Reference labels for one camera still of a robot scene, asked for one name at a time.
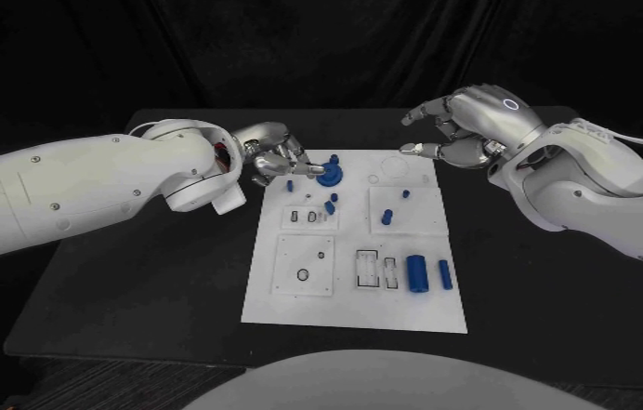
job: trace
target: black table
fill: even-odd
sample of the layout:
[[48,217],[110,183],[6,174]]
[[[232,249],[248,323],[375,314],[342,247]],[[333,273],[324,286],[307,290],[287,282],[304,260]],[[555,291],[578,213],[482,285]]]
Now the black table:
[[[405,110],[146,110],[133,125],[190,117],[229,130],[288,124],[304,145],[394,149],[443,141]],[[545,122],[571,118],[538,108]],[[162,197],[127,222],[61,244],[6,351],[261,366],[339,349],[407,350],[546,381],[643,385],[643,262],[574,231],[541,230],[485,171],[437,164],[469,335],[242,324],[262,190],[225,216],[169,210]]]

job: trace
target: black background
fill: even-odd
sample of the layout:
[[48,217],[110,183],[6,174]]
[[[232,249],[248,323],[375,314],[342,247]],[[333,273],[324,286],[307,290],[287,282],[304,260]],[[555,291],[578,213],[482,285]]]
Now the black background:
[[[640,135],[642,10],[642,0],[2,0],[0,152],[118,132],[146,107],[408,107],[482,81]],[[3,334],[55,246],[2,257]]]

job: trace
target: robotic hand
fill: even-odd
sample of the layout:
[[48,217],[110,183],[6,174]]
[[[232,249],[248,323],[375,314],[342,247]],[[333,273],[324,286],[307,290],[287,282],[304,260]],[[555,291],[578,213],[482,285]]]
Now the robotic hand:
[[461,168],[489,166],[489,181],[542,229],[584,231],[643,259],[643,160],[616,138],[643,139],[583,119],[546,127],[525,101],[490,85],[427,101],[402,124],[427,117],[450,142],[410,143],[402,154]]
[[[131,136],[149,125],[140,138]],[[280,175],[324,173],[283,124],[232,134],[199,120],[141,126],[130,135],[65,140],[0,156],[0,254],[133,218],[159,194],[175,211],[212,204],[222,215],[245,204],[237,183],[244,164],[255,165],[254,181],[264,186]]]

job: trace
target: silver robotic hand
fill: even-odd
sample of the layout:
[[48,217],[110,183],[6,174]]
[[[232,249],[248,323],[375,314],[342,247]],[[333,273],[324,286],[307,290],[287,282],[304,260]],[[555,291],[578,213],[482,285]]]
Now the silver robotic hand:
[[304,147],[284,124],[264,122],[239,129],[232,136],[237,139],[244,162],[252,163],[258,170],[252,181],[262,187],[271,184],[277,176],[296,174],[307,175],[313,179],[314,176],[324,174],[324,167],[311,164]]
[[643,259],[643,159],[617,140],[643,139],[580,118],[546,127],[519,97],[492,85],[427,101],[402,124],[427,117],[450,142],[410,143],[402,154],[489,166],[489,182],[509,191],[534,224],[584,231]]
[[433,117],[448,143],[408,143],[402,154],[443,159],[460,168],[483,168],[499,156],[513,156],[546,127],[529,105],[499,86],[459,89],[451,95],[425,101],[402,124]]

